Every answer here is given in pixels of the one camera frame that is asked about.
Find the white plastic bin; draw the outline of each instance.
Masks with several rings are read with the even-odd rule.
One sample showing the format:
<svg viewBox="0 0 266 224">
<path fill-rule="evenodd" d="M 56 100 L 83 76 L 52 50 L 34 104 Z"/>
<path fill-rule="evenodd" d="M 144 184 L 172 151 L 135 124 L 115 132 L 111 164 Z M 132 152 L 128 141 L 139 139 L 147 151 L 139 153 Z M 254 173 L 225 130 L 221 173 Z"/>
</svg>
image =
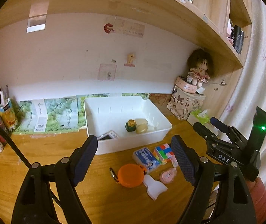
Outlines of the white plastic bin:
<svg viewBox="0 0 266 224">
<path fill-rule="evenodd" d="M 98 142 L 97 155 L 123 151 L 144 146 L 163 140 L 171 123 L 149 100 L 141 96 L 99 97 L 84 100 L 87 135 L 99 137 L 113 130 L 118 139 L 101 140 Z M 127 132 L 125 128 L 129 119 L 147 119 L 152 131 L 137 134 Z"/>
</svg>

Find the orange round pouch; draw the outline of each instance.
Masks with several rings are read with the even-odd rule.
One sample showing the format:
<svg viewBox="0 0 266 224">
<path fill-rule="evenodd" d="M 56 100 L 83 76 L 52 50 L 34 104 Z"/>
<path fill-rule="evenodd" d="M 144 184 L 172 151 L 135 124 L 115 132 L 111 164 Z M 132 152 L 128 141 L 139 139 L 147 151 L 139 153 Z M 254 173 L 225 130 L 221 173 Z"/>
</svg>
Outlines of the orange round pouch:
<svg viewBox="0 0 266 224">
<path fill-rule="evenodd" d="M 144 168 L 132 163 L 123 165 L 117 173 L 117 178 L 122 186 L 134 188 L 142 184 L 144 179 Z"/>
</svg>

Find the wooden tabletop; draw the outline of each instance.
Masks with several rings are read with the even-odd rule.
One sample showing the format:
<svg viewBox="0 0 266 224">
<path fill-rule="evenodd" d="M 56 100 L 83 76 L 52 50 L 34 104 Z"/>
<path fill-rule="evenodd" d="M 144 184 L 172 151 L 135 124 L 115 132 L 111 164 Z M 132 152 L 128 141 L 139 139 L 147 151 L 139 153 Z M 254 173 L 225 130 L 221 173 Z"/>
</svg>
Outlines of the wooden tabletop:
<svg viewBox="0 0 266 224">
<path fill-rule="evenodd" d="M 167 117 L 172 129 L 163 141 L 148 145 L 153 151 L 158 145 L 170 143 L 171 137 L 178 134 L 187 146 L 195 149 L 199 156 L 206 156 L 206 144 L 187 121 L 179 121 L 174 116 Z M 53 164 L 65 156 L 70 156 L 75 148 L 81 147 L 87 139 L 86 130 L 56 135 L 12 136 L 13 141 L 30 163 Z M 135 163 L 132 154 L 141 147 L 122 152 L 96 155 L 84 178 L 76 187 L 82 205 L 93 224 L 104 223 L 176 223 L 182 214 L 193 190 L 178 169 L 177 176 L 168 190 L 153 201 L 141 184 L 136 188 L 125 188 L 111 177 L 109 168 L 115 172 L 127 163 Z M 172 167 L 171 163 L 159 167 L 150 175 L 158 180 L 159 174 Z M 10 223 L 14 204 L 28 169 L 19 157 L 6 145 L 0 155 L 0 217 Z M 51 190 L 58 196 L 55 183 Z M 67 223 L 62 210 L 54 202 L 61 223 Z"/>
</svg>

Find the metal screw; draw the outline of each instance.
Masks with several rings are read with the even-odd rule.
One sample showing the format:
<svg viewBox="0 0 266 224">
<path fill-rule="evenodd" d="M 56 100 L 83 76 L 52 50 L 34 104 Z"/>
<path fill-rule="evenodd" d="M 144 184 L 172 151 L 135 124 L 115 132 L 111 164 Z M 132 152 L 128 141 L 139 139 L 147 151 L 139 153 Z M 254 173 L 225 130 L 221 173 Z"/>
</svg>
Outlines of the metal screw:
<svg viewBox="0 0 266 224">
<path fill-rule="evenodd" d="M 31 165 L 32 168 L 37 168 L 39 166 L 38 162 L 35 162 Z"/>
<path fill-rule="evenodd" d="M 67 163 L 70 159 L 68 157 L 64 157 L 63 159 L 61 159 L 62 163 Z"/>
<path fill-rule="evenodd" d="M 237 167 L 238 166 L 238 164 L 235 161 L 232 161 L 230 164 L 231 164 L 232 167 Z"/>
<path fill-rule="evenodd" d="M 200 161 L 206 163 L 206 162 L 208 162 L 209 160 L 208 160 L 205 156 L 202 156 L 202 157 L 200 158 Z"/>
</svg>

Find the colorful puzzle cube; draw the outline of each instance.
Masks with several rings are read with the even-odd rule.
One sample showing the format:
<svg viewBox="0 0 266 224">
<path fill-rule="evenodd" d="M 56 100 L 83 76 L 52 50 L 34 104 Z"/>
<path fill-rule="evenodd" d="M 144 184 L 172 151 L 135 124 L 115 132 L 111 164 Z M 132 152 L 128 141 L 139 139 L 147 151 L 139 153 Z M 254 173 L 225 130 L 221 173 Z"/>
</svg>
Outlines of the colorful puzzle cube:
<svg viewBox="0 0 266 224">
<path fill-rule="evenodd" d="M 153 155 L 158 161 L 160 161 L 162 164 L 165 164 L 170 161 L 170 158 L 174 155 L 174 153 L 168 144 L 164 144 L 162 146 L 156 147 Z"/>
</svg>

